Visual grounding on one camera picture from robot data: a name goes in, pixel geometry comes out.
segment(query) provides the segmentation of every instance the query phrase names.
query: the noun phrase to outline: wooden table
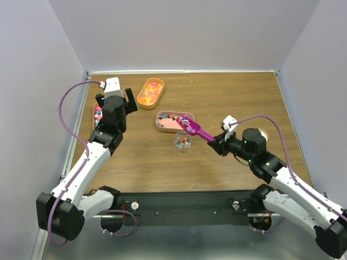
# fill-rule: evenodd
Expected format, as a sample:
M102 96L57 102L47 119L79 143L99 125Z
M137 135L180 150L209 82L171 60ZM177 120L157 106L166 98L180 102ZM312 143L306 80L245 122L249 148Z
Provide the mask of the wooden table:
M152 110L139 110L127 116L127 131L113 156L101 167L87 191L107 185L121 192L212 191L254 189L262 180L232 155L221 157L204 140L195 136L186 153L174 148L174 133L160 132L155 125L159 111L190 112L211 135L220 134L220 122L228 114L241 120L251 115L271 116L283 131L294 171L310 183L286 107L273 73L191 73L94 75L93 80L118 77L122 89L132 88L136 97L145 81L157 77L165 82L164 93ZM101 89L89 88L79 136L87 141L92 131L95 95ZM265 129L268 150L283 160L277 130L266 119L254 119L237 128L237 137L248 127ZM83 152L76 145L73 165Z

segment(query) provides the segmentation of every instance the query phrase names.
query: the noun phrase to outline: purple spoon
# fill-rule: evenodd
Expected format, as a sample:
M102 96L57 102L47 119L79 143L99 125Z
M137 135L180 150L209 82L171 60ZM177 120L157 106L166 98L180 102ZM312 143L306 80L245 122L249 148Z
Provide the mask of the purple spoon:
M187 116L178 116L176 122L191 136L198 135L207 142L216 140L213 136L206 133L198 123Z

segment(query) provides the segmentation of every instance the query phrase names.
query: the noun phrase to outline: transparent glass bowl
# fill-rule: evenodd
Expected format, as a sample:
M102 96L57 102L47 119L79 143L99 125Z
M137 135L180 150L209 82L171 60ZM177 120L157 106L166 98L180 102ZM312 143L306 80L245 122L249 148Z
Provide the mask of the transparent glass bowl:
M191 146L191 136L184 131L178 132L173 138L173 144L179 152L186 152Z

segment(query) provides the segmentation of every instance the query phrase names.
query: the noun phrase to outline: gray wall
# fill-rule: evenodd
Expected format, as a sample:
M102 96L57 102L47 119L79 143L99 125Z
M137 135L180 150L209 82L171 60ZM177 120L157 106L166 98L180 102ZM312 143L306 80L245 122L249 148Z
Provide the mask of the gray wall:
M57 107L84 70L48 1L1 1L0 259L30 259L35 200L58 183L68 135ZM65 103L75 121L80 93Z
M346 200L347 2L319 3L279 73L315 188Z
M280 69L318 0L49 0L88 71Z

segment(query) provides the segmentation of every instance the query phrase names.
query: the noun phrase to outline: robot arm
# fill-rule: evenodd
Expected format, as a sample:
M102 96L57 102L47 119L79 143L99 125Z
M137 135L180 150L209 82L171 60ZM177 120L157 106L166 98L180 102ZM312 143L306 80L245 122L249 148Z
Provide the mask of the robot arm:
M117 77L107 79L106 84L101 82L100 87L104 90L104 95L100 94L95 98L102 108L102 119L88 140L89 157L87 158L85 150L64 180L50 194L41 193L36 200L39 227L48 230L49 214L54 210L51 231L69 241L78 236L85 221L103 210L117 209L120 204L120 192L106 186L81 200L99 168L121 143L126 131L126 116L137 111L131 89L125 90L127 102ZM83 163L84 167L76 175ZM59 196L60 200L53 208Z
M254 175L285 193L263 184L255 190L258 205L296 223L315 237L328 255L340 258L347 250L347 210L325 198L295 173L291 175L287 165L266 150L266 139L258 129L246 129L239 140L234 118L227 116L221 125L224 133L208 145L219 155L232 153L248 161Z

